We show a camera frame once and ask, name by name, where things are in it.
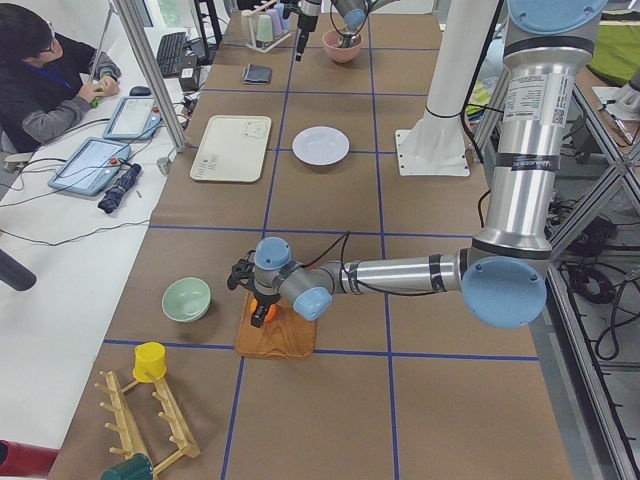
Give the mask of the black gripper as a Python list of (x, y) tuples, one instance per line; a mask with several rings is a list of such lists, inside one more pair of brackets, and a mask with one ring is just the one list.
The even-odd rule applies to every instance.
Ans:
[(263, 287), (256, 281), (251, 281), (249, 285), (253, 297), (258, 301), (251, 304), (250, 323), (253, 327), (261, 328), (263, 324), (273, 320), (273, 304), (277, 304), (281, 296), (273, 289)]
[(315, 17), (306, 14), (299, 14), (297, 29), (298, 36), (296, 44), (296, 54), (303, 55), (309, 39), (309, 35), (315, 31)]

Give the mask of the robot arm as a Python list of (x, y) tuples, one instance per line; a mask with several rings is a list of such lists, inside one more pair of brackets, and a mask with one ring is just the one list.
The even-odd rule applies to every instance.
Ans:
[(575, 77), (592, 59), (602, 1), (455, 1), (451, 4), (422, 118), (396, 139), (407, 176), (459, 174), (466, 164), (462, 116), (501, 11), (508, 88), (490, 201), (469, 248), (452, 255), (375, 261), (297, 262), (279, 237), (261, 240), (227, 285), (252, 294), (261, 326), (279, 301), (309, 321), (337, 294), (414, 297), (461, 293), (474, 316), (496, 327), (534, 321), (547, 299), (552, 248), (545, 235)]
[[(338, 29), (333, 18), (330, 18), (334, 31), (338, 35), (337, 47), (345, 49), (354, 46), (356, 41), (360, 39), (360, 31), (369, 15), (391, 3), (392, 0), (331, 1), (331, 7), (339, 13), (345, 24), (342, 29)], [(298, 16), (298, 36), (295, 54), (295, 60), (297, 62), (302, 59), (310, 34), (316, 30), (318, 18), (321, 13), (321, 4), (321, 1), (303, 0), (294, 1), (289, 7), (289, 10)]]

